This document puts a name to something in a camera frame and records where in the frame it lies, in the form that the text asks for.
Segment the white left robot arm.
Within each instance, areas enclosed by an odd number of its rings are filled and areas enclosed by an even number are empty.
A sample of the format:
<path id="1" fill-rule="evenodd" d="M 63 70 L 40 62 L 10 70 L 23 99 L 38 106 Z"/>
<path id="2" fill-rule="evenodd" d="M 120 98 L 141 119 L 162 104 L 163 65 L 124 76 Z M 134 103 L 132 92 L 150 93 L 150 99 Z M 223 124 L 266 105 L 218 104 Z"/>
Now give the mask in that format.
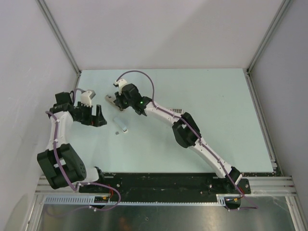
<path id="1" fill-rule="evenodd" d="M 69 142 L 74 122 L 92 127 L 107 124 L 99 104 L 96 114 L 92 114 L 95 95 L 93 90 L 82 90 L 80 101 L 75 102 L 74 92 L 58 93 L 56 103 L 46 112 L 51 122 L 51 134 L 46 150 L 37 155 L 37 161 L 54 190 L 70 187 L 77 191 L 85 184 L 98 193 L 106 188 L 102 171 L 98 167 L 87 168 Z"/>

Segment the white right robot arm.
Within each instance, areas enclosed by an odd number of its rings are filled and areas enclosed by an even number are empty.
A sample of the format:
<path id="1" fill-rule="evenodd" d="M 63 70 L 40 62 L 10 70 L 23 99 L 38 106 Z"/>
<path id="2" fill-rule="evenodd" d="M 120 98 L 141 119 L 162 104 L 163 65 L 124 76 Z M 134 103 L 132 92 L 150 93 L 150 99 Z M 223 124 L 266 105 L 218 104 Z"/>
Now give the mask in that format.
<path id="1" fill-rule="evenodd" d="M 114 84 L 118 88 L 115 93 L 115 105 L 121 109 L 132 107 L 139 115 L 151 116 L 172 128 L 178 145 L 190 149 L 201 157 L 223 179 L 222 188 L 233 193 L 239 188 L 243 177 L 234 166 L 223 160 L 204 140 L 202 134 L 189 113 L 176 113 L 157 104 L 153 99 L 141 96 L 138 88 L 125 80 Z"/>

